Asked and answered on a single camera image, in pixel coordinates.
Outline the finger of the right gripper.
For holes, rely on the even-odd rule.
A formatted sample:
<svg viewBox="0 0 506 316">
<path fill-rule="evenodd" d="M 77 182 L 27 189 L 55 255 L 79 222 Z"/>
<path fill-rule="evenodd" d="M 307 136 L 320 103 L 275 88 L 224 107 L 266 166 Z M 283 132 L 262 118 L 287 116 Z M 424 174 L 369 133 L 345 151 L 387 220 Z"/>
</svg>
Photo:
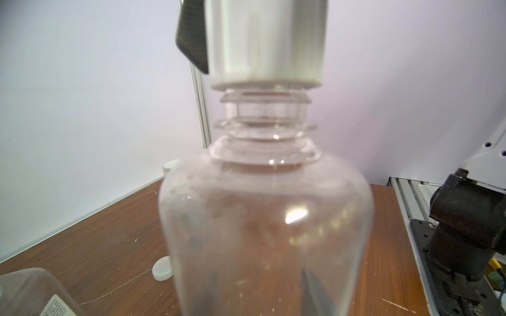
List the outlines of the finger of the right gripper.
<svg viewBox="0 0 506 316">
<path fill-rule="evenodd" d="M 209 74 L 204 0 L 182 2 L 176 45 L 200 72 Z"/>
</svg>

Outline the white cap small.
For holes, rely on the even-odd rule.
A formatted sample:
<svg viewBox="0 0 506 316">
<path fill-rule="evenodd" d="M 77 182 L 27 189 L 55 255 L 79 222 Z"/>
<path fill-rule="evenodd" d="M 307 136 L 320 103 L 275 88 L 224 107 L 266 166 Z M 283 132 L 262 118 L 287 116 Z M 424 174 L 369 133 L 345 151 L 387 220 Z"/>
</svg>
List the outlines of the white cap small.
<svg viewBox="0 0 506 316">
<path fill-rule="evenodd" d="M 171 170 L 173 170 L 175 168 L 175 166 L 180 162 L 180 159 L 172 159 L 172 160 L 169 160 L 169 161 L 166 161 L 163 165 L 162 165 L 162 171 L 163 171 L 163 175 L 166 176 Z"/>
</svg>

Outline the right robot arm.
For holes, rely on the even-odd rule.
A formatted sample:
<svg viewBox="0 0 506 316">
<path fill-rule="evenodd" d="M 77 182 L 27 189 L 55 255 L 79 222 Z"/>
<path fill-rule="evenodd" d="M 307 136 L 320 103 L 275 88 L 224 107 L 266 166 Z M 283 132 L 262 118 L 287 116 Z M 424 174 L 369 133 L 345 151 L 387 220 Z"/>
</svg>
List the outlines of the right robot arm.
<svg viewBox="0 0 506 316">
<path fill-rule="evenodd" d="M 183 1 L 176 44 L 214 90 L 311 90 L 324 81 L 332 28 L 329 1 Z M 437 240 L 432 261 L 476 275 L 505 253 L 505 115 L 430 202 L 430 216 L 452 241 Z"/>
</svg>

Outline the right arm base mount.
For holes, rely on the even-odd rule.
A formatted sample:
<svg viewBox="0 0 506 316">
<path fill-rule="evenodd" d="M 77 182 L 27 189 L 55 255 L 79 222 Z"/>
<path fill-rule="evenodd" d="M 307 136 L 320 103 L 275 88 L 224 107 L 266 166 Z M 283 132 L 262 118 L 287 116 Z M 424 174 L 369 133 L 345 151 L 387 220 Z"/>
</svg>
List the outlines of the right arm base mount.
<svg viewBox="0 0 506 316">
<path fill-rule="evenodd" d="M 414 219 L 410 229 L 428 291 L 439 315 L 505 315 L 486 280 L 495 252 L 477 248 L 452 232 Z"/>
</svg>

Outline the square clear bottle with label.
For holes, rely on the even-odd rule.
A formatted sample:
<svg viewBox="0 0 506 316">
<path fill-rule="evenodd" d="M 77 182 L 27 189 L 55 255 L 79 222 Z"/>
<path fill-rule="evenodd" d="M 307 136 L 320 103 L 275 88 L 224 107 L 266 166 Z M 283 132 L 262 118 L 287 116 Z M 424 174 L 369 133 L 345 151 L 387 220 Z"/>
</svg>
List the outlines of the square clear bottle with label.
<svg viewBox="0 0 506 316">
<path fill-rule="evenodd" d="M 1 315 L 85 315 L 49 271 L 29 268 L 1 275 Z"/>
</svg>

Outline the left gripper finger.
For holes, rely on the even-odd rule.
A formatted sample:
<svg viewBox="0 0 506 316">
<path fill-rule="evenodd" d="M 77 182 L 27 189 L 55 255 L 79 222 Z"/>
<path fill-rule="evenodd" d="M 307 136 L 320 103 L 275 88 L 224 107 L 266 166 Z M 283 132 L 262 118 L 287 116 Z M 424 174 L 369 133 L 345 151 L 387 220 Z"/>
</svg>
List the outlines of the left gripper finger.
<svg viewBox="0 0 506 316">
<path fill-rule="evenodd" d="M 335 315 L 335 305 L 317 276 L 312 271 L 303 269 L 301 280 L 301 315 Z"/>
</svg>

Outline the round clear bottle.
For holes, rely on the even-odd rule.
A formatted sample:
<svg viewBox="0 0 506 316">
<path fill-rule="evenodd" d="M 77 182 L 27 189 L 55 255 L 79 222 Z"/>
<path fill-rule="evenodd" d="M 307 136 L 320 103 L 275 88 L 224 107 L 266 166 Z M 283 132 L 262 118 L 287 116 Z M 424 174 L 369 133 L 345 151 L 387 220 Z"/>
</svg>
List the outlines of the round clear bottle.
<svg viewBox="0 0 506 316">
<path fill-rule="evenodd" d="M 352 304 L 369 183 L 307 136 L 301 90 L 224 94 L 224 135 L 165 177 L 159 216 L 183 315 L 301 315 L 303 269 Z"/>
</svg>

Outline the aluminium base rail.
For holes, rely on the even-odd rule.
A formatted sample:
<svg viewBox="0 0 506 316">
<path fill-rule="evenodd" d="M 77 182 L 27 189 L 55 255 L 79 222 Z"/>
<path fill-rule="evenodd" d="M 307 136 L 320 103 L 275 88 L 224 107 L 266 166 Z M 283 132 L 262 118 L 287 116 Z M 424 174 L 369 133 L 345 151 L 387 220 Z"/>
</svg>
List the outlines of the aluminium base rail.
<svg viewBox="0 0 506 316">
<path fill-rule="evenodd" d="M 470 282 L 431 261 L 429 243 L 437 222 L 429 218 L 429 201 L 440 187 L 430 182 L 391 177 L 411 241 L 431 315 L 505 315 L 505 295 L 482 277 Z"/>
</svg>

